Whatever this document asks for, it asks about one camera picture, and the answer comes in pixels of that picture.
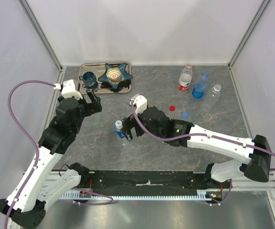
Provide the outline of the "red label water bottle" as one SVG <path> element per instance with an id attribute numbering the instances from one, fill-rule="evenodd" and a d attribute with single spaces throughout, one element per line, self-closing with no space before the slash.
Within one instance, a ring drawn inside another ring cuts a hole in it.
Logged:
<path id="1" fill-rule="evenodd" d="M 192 65 L 187 64 L 185 68 L 182 70 L 179 78 L 178 89 L 182 92 L 187 91 L 189 89 L 191 80 L 192 80 Z"/>

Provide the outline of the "blue label small bottle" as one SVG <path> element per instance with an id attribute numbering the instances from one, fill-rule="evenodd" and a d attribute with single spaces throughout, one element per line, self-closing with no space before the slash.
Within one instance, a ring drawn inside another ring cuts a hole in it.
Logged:
<path id="1" fill-rule="evenodd" d="M 122 129 L 117 129 L 114 125 L 114 131 L 116 133 L 116 138 L 117 138 L 119 144 L 121 146 L 125 146 L 128 143 L 128 141 L 127 141 L 124 133 L 122 133 L 122 130 L 123 130 L 123 128 Z"/>

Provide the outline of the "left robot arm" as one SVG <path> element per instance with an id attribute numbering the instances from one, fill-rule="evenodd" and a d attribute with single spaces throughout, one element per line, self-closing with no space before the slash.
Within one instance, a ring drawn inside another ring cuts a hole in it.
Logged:
<path id="1" fill-rule="evenodd" d="M 74 142 L 85 117 L 102 111 L 101 100 L 88 92 L 83 96 L 58 98 L 59 105 L 49 126 L 43 131 L 36 154 L 22 180 L 5 199 L 0 199 L 0 212 L 6 215 L 6 226 L 35 229 L 48 209 L 68 190 L 89 184 L 88 169 L 74 163 L 67 172 L 43 188 L 49 173 Z"/>

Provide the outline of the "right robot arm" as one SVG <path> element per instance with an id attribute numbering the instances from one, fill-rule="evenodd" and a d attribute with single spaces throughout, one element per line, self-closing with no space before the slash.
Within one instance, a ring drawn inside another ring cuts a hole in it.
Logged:
<path id="1" fill-rule="evenodd" d="M 207 187 L 241 177 L 262 183 L 269 181 L 271 151 L 264 136 L 251 139 L 219 134 L 191 122 L 169 119 L 156 107 L 134 111 L 122 120 L 122 125 L 121 133 L 128 140 L 132 140 L 134 129 L 137 136 L 148 134 L 170 146 L 204 149 L 230 157 L 227 162 L 207 165 L 203 176 Z"/>

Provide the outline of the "clear small bottle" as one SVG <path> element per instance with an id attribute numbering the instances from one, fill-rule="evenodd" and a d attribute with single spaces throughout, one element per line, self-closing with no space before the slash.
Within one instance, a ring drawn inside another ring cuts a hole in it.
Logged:
<path id="1" fill-rule="evenodd" d="M 215 104 L 219 100 L 221 89 L 222 86 L 220 84 L 217 84 L 207 92 L 201 103 L 202 112 L 209 112 L 215 106 Z"/>

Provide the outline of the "white blue-print bottle cap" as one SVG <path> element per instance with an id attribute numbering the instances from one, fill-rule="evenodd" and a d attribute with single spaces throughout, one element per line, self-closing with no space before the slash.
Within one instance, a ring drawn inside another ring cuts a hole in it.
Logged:
<path id="1" fill-rule="evenodd" d="M 122 121 L 121 121 L 121 120 L 117 120 L 117 121 L 115 122 L 115 127 L 116 127 L 117 129 L 122 129 L 122 128 L 123 128 L 123 123 L 122 123 Z"/>

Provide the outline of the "blue cap water bottle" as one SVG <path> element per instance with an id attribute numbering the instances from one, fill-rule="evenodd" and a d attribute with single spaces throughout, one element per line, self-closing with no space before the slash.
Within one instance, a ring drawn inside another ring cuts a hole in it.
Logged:
<path id="1" fill-rule="evenodd" d="M 209 84 L 209 73 L 203 72 L 200 77 L 197 79 L 197 82 L 192 91 L 193 99 L 199 100 L 203 97 L 207 86 Z"/>

